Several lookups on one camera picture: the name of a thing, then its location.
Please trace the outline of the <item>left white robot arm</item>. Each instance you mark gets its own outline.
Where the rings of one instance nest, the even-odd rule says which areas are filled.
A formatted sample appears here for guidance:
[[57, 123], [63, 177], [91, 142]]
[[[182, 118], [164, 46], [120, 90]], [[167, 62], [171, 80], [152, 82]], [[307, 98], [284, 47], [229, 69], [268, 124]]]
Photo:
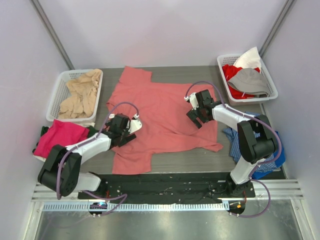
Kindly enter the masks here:
[[81, 173], [81, 165], [94, 156], [122, 147], [136, 138], [135, 132], [142, 128], [140, 116], [132, 118], [124, 114], [113, 114], [105, 123], [106, 130], [99, 131], [79, 143], [55, 145], [46, 158], [37, 181], [55, 191], [57, 197], [67, 197], [74, 191], [89, 191], [100, 200], [107, 192], [102, 179], [95, 173]]

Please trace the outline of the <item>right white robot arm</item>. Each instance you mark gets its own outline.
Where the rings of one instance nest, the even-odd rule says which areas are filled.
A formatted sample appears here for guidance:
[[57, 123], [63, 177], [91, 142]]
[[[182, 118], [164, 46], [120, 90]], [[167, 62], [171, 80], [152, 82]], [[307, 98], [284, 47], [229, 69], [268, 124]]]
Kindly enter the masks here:
[[226, 194], [238, 197], [248, 186], [259, 164], [279, 149], [279, 137], [270, 127], [268, 117], [245, 114], [220, 100], [214, 101], [207, 89], [186, 95], [184, 100], [192, 106], [186, 115], [197, 128], [217, 121], [238, 133], [240, 159], [225, 181]]

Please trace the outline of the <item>salmon pink t shirt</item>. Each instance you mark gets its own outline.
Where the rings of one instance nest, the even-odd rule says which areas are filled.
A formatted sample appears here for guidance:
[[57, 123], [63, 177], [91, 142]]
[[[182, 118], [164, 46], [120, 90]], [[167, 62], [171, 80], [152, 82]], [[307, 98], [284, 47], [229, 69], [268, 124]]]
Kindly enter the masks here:
[[132, 117], [138, 113], [142, 128], [136, 138], [115, 152], [112, 173], [136, 175], [150, 172], [154, 154], [204, 148], [218, 152], [218, 123], [201, 128], [187, 117], [192, 106], [185, 101], [187, 84], [152, 82], [152, 72], [126, 66], [106, 106], [113, 114]]

